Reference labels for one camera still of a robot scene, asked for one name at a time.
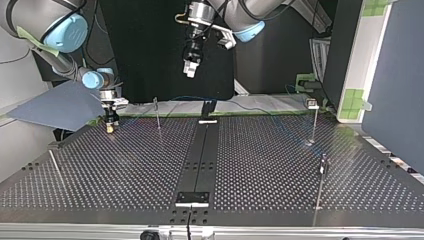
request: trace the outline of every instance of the end effector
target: end effector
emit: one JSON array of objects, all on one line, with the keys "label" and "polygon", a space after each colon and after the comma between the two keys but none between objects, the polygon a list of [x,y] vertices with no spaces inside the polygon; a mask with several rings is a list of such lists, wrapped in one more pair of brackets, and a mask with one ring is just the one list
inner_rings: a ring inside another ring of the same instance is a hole
[{"label": "end effector", "polygon": [[[236,36],[242,42],[256,37],[265,27],[259,17],[269,14],[284,0],[192,0],[188,6],[186,46],[184,47],[184,73],[193,78],[197,67],[203,60],[203,43],[208,39],[210,31],[220,35],[218,46],[231,49],[236,46]],[[214,24],[219,14],[230,29]]]}]

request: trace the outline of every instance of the thin metal rod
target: thin metal rod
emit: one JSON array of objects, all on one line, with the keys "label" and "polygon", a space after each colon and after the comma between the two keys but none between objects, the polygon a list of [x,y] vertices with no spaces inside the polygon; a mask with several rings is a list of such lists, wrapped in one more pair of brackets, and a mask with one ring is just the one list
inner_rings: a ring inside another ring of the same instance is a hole
[{"label": "thin metal rod", "polygon": [[315,130],[317,128],[317,120],[318,120],[318,109],[315,110],[315,118],[314,118],[314,128],[312,129],[312,136],[309,140],[311,143],[315,143]]},{"label": "thin metal rod", "polygon": [[155,105],[155,112],[156,112],[156,121],[158,123],[158,129],[160,129],[160,118],[159,118],[159,105],[158,105],[158,98],[153,98],[153,104]]}]

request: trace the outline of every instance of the gray panel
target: gray panel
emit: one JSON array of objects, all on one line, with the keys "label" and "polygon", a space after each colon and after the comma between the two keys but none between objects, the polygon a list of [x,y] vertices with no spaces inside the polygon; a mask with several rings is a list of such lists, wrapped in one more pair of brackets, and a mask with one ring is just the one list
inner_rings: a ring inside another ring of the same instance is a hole
[{"label": "gray panel", "polygon": [[[202,172],[196,188],[213,196],[198,210],[200,225],[424,227],[422,184],[333,118],[319,117],[317,142],[306,146],[311,123],[310,115],[220,118],[216,174]],[[330,172],[315,211],[324,153]]]},{"label": "gray panel", "polygon": [[349,66],[353,41],[363,0],[339,0],[327,67],[324,76],[324,88],[330,100],[339,105],[343,85]]},{"label": "gray panel", "polygon": [[104,114],[98,91],[68,81],[7,113],[11,118],[53,128],[77,131]]},{"label": "gray panel", "polygon": [[91,128],[54,152],[60,171],[45,155],[0,185],[0,221],[174,223],[196,122],[167,119],[158,130],[154,118],[132,119],[113,135]]},{"label": "gray panel", "polygon": [[424,1],[393,4],[363,128],[378,142],[424,172]]}]

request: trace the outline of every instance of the vertical post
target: vertical post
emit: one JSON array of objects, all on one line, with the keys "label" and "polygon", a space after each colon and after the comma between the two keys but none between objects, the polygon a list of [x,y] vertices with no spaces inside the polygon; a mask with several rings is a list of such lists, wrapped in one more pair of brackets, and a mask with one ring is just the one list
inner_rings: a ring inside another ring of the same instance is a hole
[{"label": "vertical post", "polygon": [[317,128],[319,106],[318,106],[317,100],[313,99],[313,98],[306,99],[306,105],[307,105],[307,108],[309,110],[315,110],[314,126],[312,128],[312,134],[311,134],[311,137],[309,139],[305,140],[306,145],[312,146],[312,144],[315,143],[315,131],[316,131],[316,128]]},{"label": "vertical post", "polygon": [[317,120],[318,120],[318,108],[315,109],[314,127],[312,129],[311,139],[309,139],[309,142],[311,142],[311,143],[315,143],[315,131],[316,131],[316,128],[317,128]]},{"label": "vertical post", "polygon": [[155,112],[156,112],[156,121],[158,123],[158,129],[160,129],[160,119],[159,119],[159,105],[158,105],[158,98],[153,98],[153,104],[155,105]]}]

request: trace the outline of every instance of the blue cable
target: blue cable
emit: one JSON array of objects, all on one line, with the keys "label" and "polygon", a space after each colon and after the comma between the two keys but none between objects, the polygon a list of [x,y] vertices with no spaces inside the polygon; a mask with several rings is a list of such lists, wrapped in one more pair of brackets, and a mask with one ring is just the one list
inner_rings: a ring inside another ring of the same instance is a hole
[{"label": "blue cable", "polygon": [[[176,100],[181,100],[181,99],[197,99],[197,100],[202,100],[202,101],[220,101],[220,100],[218,100],[218,99],[213,99],[213,98],[204,98],[204,97],[197,97],[197,96],[178,96],[178,97],[172,98],[172,99],[171,99],[171,100],[169,100],[169,101],[176,101]],[[305,144],[304,140],[302,140],[301,138],[297,137],[297,136],[296,136],[296,135],[295,135],[292,131],[290,131],[288,128],[286,128],[280,119],[275,119],[275,117],[276,117],[276,116],[275,116],[275,115],[273,115],[272,113],[270,113],[270,112],[268,112],[268,111],[265,111],[265,110],[263,110],[263,109],[260,109],[260,108],[246,108],[246,107],[244,107],[244,106],[242,106],[242,105],[240,105],[239,103],[234,102],[234,101],[224,101],[224,102],[229,102],[229,103],[236,104],[237,106],[239,106],[239,107],[241,107],[241,108],[243,108],[243,109],[246,109],[246,110],[259,110],[259,111],[262,111],[262,112],[264,112],[264,113],[266,113],[266,114],[270,115],[270,116],[271,116],[272,121],[274,122],[274,124],[277,126],[277,128],[278,128],[278,129],[281,129],[281,130],[283,130],[285,133],[287,133],[287,134],[288,134],[288,135],[289,135],[289,136],[290,136],[293,140],[295,140],[295,142],[297,142],[299,145],[304,145],[304,144]],[[152,108],[150,108],[150,109],[149,109],[149,110],[147,110],[146,112],[142,113],[140,116],[138,116],[138,117],[137,117],[137,118],[135,118],[134,120],[131,120],[131,122],[129,122],[129,123],[127,123],[127,124],[125,124],[124,126],[126,126],[126,125],[128,125],[128,124],[131,124],[131,123],[133,123],[133,122],[135,122],[137,119],[139,119],[139,118],[141,118],[142,116],[144,116],[144,115],[145,115],[147,112],[149,112],[151,109],[152,109]],[[311,150],[312,150],[313,154],[314,154],[316,157],[321,158],[323,151],[321,150],[321,148],[320,148],[319,146],[317,146],[316,144],[313,144],[313,145],[311,146]]]}]

